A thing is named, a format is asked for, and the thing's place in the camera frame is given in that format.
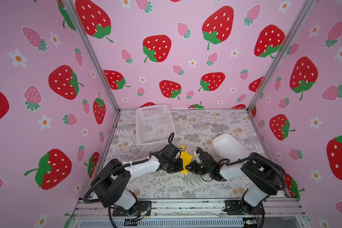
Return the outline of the yellow paper napkin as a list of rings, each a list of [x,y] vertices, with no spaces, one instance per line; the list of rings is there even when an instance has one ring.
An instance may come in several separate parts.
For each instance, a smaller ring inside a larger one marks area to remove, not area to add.
[[[183,170],[180,172],[181,174],[187,174],[189,171],[186,169],[186,166],[189,165],[193,159],[193,155],[188,153],[188,149],[185,145],[180,147],[180,158],[182,159],[182,167]]]

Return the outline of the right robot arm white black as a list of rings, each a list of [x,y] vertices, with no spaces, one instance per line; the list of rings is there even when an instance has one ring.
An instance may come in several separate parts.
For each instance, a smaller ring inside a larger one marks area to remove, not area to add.
[[[286,188],[284,169],[257,153],[251,153],[248,157],[233,162],[227,158],[215,161],[208,152],[198,147],[196,158],[186,166],[186,170],[191,173],[208,175],[215,181],[247,177],[253,182],[252,187],[241,198],[242,206],[256,207]]]

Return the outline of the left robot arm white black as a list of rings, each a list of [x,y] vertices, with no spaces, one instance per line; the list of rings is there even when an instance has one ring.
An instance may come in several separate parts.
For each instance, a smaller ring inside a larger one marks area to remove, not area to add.
[[[180,157],[181,148],[172,143],[167,144],[157,152],[149,153],[143,159],[129,162],[111,160],[95,177],[90,192],[94,192],[103,207],[121,207],[133,214],[139,208],[136,195],[127,190],[130,180],[137,177],[165,171],[177,173],[183,170],[183,160]]]

